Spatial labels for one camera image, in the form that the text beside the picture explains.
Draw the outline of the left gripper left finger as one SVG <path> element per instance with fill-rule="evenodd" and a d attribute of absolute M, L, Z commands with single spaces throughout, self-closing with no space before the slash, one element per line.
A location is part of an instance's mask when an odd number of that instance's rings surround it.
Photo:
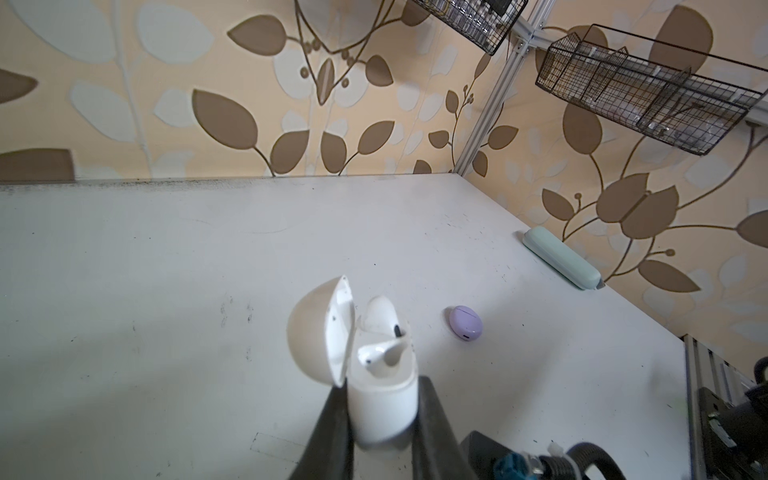
<path fill-rule="evenodd" d="M 290 479 L 352 479 L 353 471 L 354 440 L 344 385 L 330 390 Z"/>

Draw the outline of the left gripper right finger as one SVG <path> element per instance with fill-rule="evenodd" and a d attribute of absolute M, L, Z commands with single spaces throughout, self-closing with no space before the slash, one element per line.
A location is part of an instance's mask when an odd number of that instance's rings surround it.
<path fill-rule="evenodd" d="M 451 428 L 433 382 L 418 379 L 418 413 L 414 421 L 413 479 L 476 479 Z"/>

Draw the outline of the white earbud charging case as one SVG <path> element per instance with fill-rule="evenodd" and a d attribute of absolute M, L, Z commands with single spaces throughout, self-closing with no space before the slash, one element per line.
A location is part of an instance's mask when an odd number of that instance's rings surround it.
<path fill-rule="evenodd" d="M 340 276 L 306 294 L 287 325 L 292 358 L 313 380 L 347 385 L 355 442 L 377 448 L 403 436 L 418 412 L 418 364 L 411 325 L 397 310 L 400 338 L 360 328 L 349 280 Z"/>

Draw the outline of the purple earbud charging case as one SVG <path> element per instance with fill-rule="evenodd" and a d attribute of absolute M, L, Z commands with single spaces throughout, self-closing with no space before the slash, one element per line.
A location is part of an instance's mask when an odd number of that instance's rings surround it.
<path fill-rule="evenodd" d="M 483 333 L 483 322 L 471 308 L 463 305 L 452 308 L 448 314 L 452 332 L 463 341 L 477 340 Z"/>

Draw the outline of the white earbud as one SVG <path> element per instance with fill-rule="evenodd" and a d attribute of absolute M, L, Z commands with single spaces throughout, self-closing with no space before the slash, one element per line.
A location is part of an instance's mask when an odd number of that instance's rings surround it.
<path fill-rule="evenodd" d="M 363 331 L 400 338 L 405 334 L 394 304 L 386 296 L 379 295 L 367 304 L 360 320 Z"/>

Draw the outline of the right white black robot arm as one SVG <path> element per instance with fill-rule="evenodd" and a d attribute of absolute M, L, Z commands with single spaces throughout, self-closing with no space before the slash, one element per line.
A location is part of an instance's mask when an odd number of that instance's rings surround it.
<path fill-rule="evenodd" d="M 578 443 L 567 451 L 551 442 L 547 455 L 536 456 L 513 451 L 472 431 L 460 448 L 478 479 L 589 479 L 590 468 L 597 469 L 604 479 L 626 478 L 603 448 L 589 442 Z"/>

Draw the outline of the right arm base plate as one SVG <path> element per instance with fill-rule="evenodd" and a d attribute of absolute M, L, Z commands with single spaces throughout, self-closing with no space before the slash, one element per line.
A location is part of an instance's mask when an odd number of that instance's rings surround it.
<path fill-rule="evenodd" d="M 699 426 L 707 479 L 767 477 L 767 359 L 753 368 L 756 385 L 746 401 L 727 405 L 711 390 L 698 390 Z"/>

